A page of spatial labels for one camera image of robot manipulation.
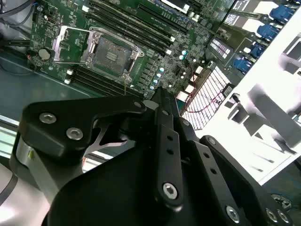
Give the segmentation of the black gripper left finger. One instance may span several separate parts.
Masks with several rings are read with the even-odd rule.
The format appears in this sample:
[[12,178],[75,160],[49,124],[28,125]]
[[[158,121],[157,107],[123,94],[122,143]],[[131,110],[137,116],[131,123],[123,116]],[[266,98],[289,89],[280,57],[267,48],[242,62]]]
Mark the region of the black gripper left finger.
[[17,158],[50,204],[73,179],[129,150],[154,156],[155,199],[183,205],[179,134],[166,89],[149,101],[115,96],[36,102],[23,110]]

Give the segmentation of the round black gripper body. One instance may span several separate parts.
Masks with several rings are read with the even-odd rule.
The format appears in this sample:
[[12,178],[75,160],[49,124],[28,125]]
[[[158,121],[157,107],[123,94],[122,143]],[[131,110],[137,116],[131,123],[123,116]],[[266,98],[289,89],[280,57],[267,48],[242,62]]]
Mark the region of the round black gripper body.
[[179,212],[156,201],[153,163],[149,150],[129,150],[73,179],[52,202],[47,225],[226,225],[226,215],[196,161],[181,164],[184,196]]

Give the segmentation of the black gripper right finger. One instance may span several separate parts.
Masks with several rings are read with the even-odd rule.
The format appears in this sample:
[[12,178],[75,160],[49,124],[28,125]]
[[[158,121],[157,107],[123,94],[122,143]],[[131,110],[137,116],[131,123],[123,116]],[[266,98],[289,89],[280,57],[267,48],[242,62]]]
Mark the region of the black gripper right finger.
[[292,226],[283,207],[212,136],[198,138],[170,95],[185,178],[207,226]]

